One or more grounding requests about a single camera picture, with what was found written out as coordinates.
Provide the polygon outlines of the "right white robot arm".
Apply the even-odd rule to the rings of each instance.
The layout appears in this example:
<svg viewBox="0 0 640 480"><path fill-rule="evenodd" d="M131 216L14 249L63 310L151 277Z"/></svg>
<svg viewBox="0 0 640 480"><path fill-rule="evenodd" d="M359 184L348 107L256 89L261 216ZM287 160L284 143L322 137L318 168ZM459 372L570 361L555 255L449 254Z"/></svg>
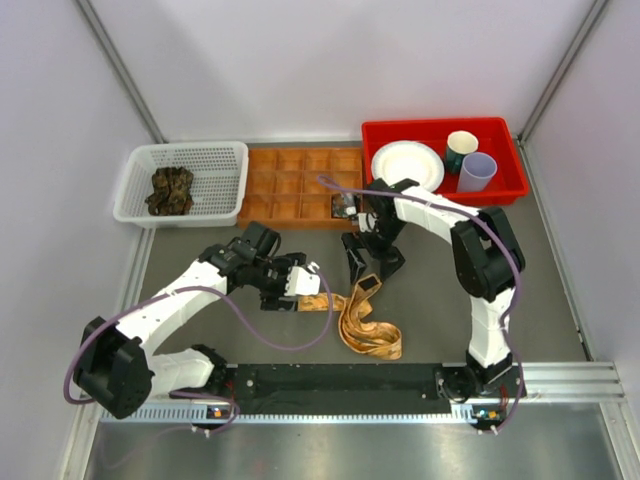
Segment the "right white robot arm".
<svg viewBox="0 0 640 480"><path fill-rule="evenodd" d="M478 395L492 394L512 368L509 322L525 267L504 210L464 207L410 179L394 185L378 179L358 193L371 211L361 216L358 232L342 236L351 282L359 281L367 268L362 251L378 262L382 280L404 265L395 241L408 224L446 241L452 249L456 278L471 301L467 384Z"/></svg>

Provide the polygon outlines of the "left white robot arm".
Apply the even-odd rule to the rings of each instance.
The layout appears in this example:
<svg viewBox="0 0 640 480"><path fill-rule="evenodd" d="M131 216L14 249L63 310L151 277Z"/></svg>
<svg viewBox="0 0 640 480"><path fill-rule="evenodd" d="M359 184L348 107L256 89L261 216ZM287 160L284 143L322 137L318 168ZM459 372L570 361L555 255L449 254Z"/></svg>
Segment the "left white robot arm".
<svg viewBox="0 0 640 480"><path fill-rule="evenodd" d="M84 329L69 380L112 416L123 419L148 399L211 398L230 393L227 363L213 348L173 354L159 347L192 317L245 286L263 310L293 310L319 291L318 267L305 254L280 255L281 236L252 222L226 244L207 247L176 280L115 320L97 317Z"/></svg>

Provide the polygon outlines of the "orange patterned tie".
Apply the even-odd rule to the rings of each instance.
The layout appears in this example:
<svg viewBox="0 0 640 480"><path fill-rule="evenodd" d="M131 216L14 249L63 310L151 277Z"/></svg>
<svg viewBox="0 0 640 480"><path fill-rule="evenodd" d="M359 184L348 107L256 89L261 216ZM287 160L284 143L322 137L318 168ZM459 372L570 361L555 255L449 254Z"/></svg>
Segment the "orange patterned tie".
<svg viewBox="0 0 640 480"><path fill-rule="evenodd" d="M370 299L383 282L376 274L361 278L349 296L332 294L333 311L342 342L353 352L381 360L399 360L403 355L403 336L394 324L368 320L373 312Z"/></svg>

